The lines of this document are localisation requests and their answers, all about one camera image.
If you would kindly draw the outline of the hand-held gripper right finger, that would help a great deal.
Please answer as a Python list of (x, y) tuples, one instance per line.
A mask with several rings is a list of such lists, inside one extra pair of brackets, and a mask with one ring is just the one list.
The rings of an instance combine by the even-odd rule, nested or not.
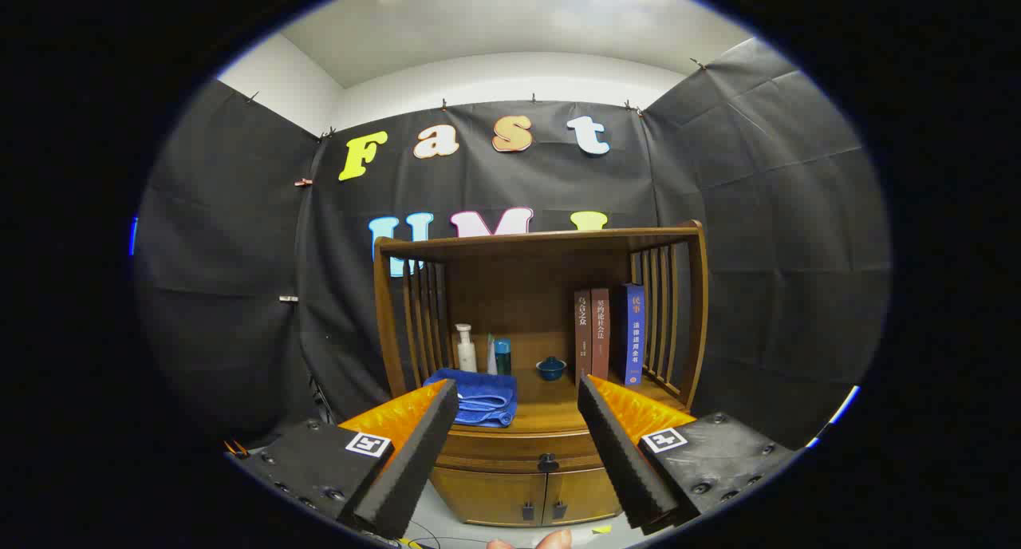
[(798, 459), (728, 413), (696, 418), (597, 376), (578, 410), (628, 525), (652, 534), (722, 511)]

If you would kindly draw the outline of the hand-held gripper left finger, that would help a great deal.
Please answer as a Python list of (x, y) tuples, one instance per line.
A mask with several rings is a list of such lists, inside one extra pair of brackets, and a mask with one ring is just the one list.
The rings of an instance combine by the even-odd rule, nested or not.
[(229, 441), (226, 456), (252, 483), (317, 520), (398, 539), (457, 411), (456, 383), (438, 381), (343, 423), (291, 425), (262, 448)]

